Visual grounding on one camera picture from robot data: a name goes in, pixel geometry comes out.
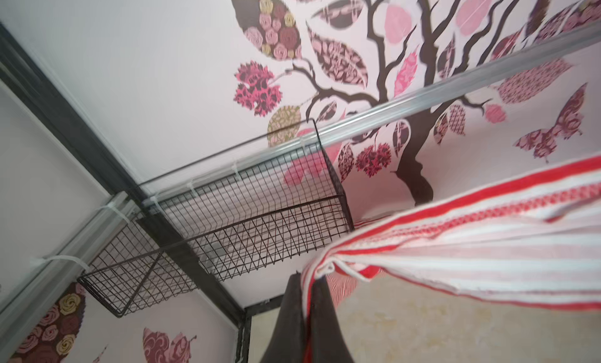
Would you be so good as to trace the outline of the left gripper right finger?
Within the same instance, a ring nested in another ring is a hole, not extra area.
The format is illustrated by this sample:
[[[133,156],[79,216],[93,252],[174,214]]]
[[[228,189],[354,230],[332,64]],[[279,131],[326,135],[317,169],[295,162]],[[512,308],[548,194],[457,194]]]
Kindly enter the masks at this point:
[[[354,361],[344,342],[325,277],[316,280],[311,288],[309,326],[310,362],[352,363]]]

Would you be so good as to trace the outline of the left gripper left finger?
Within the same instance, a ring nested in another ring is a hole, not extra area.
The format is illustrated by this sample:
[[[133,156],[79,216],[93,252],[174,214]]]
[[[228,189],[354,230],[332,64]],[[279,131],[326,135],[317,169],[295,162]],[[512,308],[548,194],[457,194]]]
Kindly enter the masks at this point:
[[[305,347],[301,274],[296,273],[289,277],[275,328],[261,363],[302,363]]]

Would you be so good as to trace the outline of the red white striped tank top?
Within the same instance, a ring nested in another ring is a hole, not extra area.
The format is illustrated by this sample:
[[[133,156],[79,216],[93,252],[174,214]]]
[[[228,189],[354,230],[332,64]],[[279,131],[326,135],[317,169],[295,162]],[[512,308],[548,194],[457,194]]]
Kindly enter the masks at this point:
[[[318,281],[380,272],[483,302],[561,311],[600,307],[600,156],[547,167],[391,215],[325,248],[300,277],[316,361]]]

